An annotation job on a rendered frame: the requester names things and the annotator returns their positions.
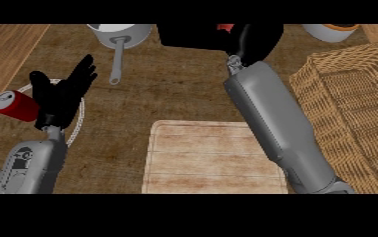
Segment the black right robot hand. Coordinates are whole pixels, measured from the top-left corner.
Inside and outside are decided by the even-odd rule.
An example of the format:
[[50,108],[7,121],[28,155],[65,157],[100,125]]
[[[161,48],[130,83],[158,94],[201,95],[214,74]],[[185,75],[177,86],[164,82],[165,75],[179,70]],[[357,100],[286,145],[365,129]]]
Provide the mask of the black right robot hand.
[[282,23],[235,24],[226,43],[226,53],[236,55],[245,67],[269,56],[283,34]]

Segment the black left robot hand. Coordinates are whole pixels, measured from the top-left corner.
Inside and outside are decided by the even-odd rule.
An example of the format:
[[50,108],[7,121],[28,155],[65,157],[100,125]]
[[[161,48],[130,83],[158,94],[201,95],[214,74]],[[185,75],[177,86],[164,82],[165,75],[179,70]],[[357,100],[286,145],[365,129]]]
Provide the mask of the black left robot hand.
[[35,128],[56,126],[65,129],[75,117],[81,98],[84,97],[93,80],[97,77],[94,72],[93,56],[86,55],[66,79],[58,84],[50,82],[47,75],[41,71],[29,73],[32,85],[32,99],[40,109],[35,121]]

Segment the brown wicker basket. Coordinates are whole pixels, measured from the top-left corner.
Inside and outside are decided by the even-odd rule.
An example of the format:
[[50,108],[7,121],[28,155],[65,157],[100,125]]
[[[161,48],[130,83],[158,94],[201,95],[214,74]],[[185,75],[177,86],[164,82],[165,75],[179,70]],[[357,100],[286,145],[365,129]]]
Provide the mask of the brown wicker basket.
[[378,43],[312,54],[289,84],[337,175],[378,194]]

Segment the pale wooden cutting board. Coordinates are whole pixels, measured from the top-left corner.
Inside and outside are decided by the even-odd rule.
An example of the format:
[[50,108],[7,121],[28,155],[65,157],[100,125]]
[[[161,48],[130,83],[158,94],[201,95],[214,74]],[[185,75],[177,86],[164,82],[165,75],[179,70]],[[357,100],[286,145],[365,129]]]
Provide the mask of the pale wooden cutting board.
[[145,194],[285,194],[282,170],[242,122],[159,120],[152,124]]

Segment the white-rimmed round plate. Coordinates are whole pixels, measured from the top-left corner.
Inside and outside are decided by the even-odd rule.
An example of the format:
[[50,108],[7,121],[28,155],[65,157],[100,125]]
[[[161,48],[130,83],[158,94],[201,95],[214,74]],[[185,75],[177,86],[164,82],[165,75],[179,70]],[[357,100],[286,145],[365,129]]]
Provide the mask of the white-rimmed round plate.
[[[58,84],[61,81],[62,81],[62,79],[50,79],[52,84]],[[29,83],[24,87],[21,87],[16,91],[24,93],[31,88],[32,88],[32,85]],[[69,136],[68,141],[66,141],[68,148],[72,145],[72,143],[75,141],[75,138],[78,136],[81,126],[83,126],[83,123],[84,123],[84,116],[86,116],[86,101],[84,101],[84,98],[81,98],[80,107],[78,107],[78,117],[77,117],[77,121],[75,121],[75,125],[74,125],[74,130],[71,132],[71,136]]]

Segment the red can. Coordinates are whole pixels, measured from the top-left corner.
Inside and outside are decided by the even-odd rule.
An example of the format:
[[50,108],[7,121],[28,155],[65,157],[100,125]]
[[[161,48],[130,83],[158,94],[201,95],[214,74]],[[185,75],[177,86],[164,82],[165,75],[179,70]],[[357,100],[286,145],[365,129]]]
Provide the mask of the red can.
[[38,104],[34,99],[16,90],[0,93],[0,114],[31,122],[37,119]]

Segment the black rectangular appliance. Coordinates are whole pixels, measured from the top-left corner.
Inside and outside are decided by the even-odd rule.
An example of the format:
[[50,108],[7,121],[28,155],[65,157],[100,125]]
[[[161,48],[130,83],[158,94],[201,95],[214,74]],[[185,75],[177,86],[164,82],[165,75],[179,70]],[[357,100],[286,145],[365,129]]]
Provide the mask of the black rectangular appliance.
[[158,24],[156,28],[164,46],[226,50],[229,33],[218,30],[213,23],[165,23]]

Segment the grey pot with orange contents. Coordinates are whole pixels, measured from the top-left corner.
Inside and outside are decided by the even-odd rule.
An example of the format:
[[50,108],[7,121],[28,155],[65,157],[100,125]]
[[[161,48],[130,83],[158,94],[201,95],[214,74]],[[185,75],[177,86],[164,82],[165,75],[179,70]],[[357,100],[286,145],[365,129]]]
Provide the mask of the grey pot with orange contents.
[[338,43],[350,37],[359,24],[304,24],[303,28],[317,40]]

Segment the brown woven table mat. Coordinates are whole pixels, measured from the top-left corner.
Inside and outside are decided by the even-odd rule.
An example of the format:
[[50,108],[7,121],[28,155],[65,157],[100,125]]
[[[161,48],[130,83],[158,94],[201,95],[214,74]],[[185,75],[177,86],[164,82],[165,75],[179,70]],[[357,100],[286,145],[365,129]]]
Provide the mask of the brown woven table mat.
[[6,78],[7,88],[24,87],[34,70],[52,78],[66,77],[87,54],[97,78],[84,96],[84,123],[55,191],[142,193],[152,124],[159,120],[242,122],[223,87],[226,55],[165,47],[151,36],[125,51],[123,80],[111,85],[112,51],[87,26],[10,26],[0,57],[19,69]]

